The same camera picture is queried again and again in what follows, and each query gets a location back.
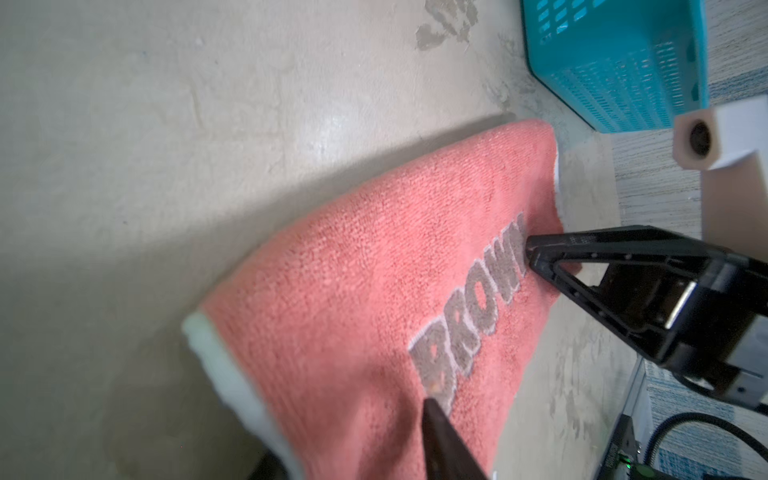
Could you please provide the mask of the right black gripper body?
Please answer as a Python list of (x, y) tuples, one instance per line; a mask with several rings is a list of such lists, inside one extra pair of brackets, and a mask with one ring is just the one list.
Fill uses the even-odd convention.
[(710, 259), (696, 277), (611, 264), (599, 284), (618, 336), (692, 391), (767, 411), (767, 266)]

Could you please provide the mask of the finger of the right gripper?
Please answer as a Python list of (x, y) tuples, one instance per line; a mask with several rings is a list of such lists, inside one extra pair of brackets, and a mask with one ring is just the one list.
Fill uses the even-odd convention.
[(664, 361), (671, 345), (662, 309), (666, 271), (651, 265), (599, 262), (605, 272), (597, 285), (590, 286), (575, 275), (582, 265), (542, 257), (529, 260), (532, 271), (643, 358)]
[(561, 263), (607, 263), (701, 276), (710, 267), (738, 264), (728, 249), (650, 226), (532, 235), (525, 253), (529, 267), (540, 273)]

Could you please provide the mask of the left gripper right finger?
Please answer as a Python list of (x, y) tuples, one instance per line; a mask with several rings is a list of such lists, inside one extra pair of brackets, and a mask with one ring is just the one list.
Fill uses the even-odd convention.
[(487, 480), (434, 398), (423, 401), (421, 432), (428, 480)]

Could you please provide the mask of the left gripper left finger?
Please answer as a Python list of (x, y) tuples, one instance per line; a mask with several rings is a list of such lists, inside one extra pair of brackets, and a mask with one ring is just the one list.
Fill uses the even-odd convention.
[(288, 472), (282, 461), (271, 451), (259, 460), (248, 480), (287, 480)]

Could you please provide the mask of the red pink towel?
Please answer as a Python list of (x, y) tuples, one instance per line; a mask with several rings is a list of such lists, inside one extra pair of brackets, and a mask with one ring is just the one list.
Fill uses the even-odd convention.
[(182, 325), (221, 400), (292, 479), (422, 479), (434, 399), (489, 471), (556, 290), (562, 231), (541, 120), (383, 174), (277, 233)]

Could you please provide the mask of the teal plastic basket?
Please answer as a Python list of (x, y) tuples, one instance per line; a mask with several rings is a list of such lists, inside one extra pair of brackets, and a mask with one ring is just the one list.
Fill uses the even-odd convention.
[(593, 129), (669, 129), (709, 106), (705, 4), (523, 0), (532, 74)]

